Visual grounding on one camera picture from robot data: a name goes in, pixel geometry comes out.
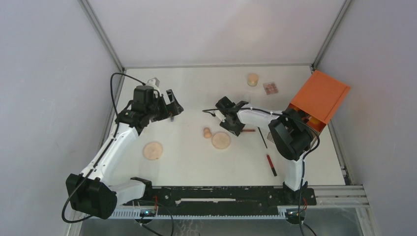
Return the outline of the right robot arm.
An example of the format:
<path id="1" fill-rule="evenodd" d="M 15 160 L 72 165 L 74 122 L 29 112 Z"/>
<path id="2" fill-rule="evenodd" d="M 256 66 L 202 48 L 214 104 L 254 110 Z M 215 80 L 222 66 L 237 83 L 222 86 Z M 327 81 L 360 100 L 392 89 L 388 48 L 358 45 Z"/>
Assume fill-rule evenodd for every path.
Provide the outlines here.
<path id="1" fill-rule="evenodd" d="M 265 111 L 247 104 L 237 111 L 237 117 L 243 124 L 269 130 L 277 151 L 286 163 L 283 182 L 285 202 L 302 205 L 304 192 L 308 188 L 305 180 L 305 158 L 320 144 L 318 132 L 305 123 L 292 108 L 285 111 Z"/>

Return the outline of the thin black eyeliner pencil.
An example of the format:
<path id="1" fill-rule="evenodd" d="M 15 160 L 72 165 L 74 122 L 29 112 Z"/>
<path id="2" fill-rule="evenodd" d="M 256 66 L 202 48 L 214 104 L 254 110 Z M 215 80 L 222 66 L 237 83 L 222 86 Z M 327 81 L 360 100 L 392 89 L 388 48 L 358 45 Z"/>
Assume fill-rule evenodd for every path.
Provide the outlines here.
<path id="1" fill-rule="evenodd" d="M 265 146 L 265 148 L 267 149 L 267 148 L 268 148 L 268 146 L 267 146 L 267 144 L 266 144 L 266 141 L 265 141 L 265 138 L 264 138 L 263 133 L 262 133 L 262 131 L 261 131 L 261 128 L 260 128 L 260 127 L 257 127 L 257 128 L 258 128 L 258 131 L 259 131 L 260 136 L 261 136 L 261 138 L 262 138 L 262 141 L 263 141 L 263 143 L 264 143 L 264 146 Z"/>

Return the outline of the orange clear drawer organizer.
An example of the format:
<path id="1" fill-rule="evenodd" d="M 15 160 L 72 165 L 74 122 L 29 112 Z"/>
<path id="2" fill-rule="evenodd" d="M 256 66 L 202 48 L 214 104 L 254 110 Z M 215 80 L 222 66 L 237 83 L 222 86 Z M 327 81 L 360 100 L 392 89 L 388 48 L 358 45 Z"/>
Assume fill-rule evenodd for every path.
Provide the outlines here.
<path id="1" fill-rule="evenodd" d="M 315 70 L 291 101 L 279 109 L 292 108 L 304 112 L 308 118 L 307 124 L 321 134 L 350 89 L 349 85 Z"/>

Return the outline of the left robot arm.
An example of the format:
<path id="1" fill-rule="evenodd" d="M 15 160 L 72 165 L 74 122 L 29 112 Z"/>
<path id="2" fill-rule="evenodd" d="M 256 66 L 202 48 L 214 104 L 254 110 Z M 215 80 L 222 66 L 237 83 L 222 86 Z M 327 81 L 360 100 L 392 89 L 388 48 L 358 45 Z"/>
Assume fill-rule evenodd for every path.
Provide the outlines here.
<path id="1" fill-rule="evenodd" d="M 109 185 L 113 173 L 130 145 L 151 123 L 181 114 L 184 108 L 178 103 L 174 92 L 167 90 L 169 103 L 155 85 L 139 85 L 133 98 L 123 110 L 116 113 L 116 127 L 93 160 L 79 173 L 66 179 L 68 198 L 61 216 L 64 222 L 67 206 L 85 213 L 87 218 L 109 218 L 116 207 L 133 200 L 148 205 L 154 198 L 152 182 L 132 177 L 124 183 Z"/>

